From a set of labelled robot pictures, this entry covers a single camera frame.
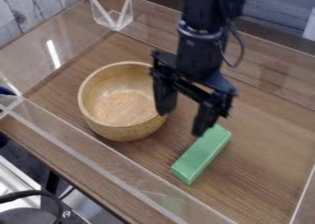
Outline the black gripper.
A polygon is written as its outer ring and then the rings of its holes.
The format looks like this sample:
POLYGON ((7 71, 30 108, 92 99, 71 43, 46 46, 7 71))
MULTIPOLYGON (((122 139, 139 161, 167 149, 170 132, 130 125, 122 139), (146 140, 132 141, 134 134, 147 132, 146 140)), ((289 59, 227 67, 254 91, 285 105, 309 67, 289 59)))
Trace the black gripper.
POLYGON ((203 136, 218 117, 227 117, 238 89, 221 73, 227 61, 225 50, 227 38, 179 38, 177 53, 155 50, 151 53, 152 88, 155 107, 164 116, 177 108, 178 94, 182 93, 198 105, 193 135, 203 136))

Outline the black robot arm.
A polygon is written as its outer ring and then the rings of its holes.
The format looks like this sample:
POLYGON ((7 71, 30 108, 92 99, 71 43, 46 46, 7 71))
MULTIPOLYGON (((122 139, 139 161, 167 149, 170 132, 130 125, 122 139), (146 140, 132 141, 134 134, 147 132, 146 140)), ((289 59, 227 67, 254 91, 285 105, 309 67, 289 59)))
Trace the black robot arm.
POLYGON ((198 103, 193 134, 202 136, 219 118, 229 116, 238 89, 223 77, 222 65, 237 67, 226 56, 229 38, 241 39, 234 20, 243 15, 245 0, 182 0, 175 53, 154 51, 155 108, 164 116, 183 94, 198 103))

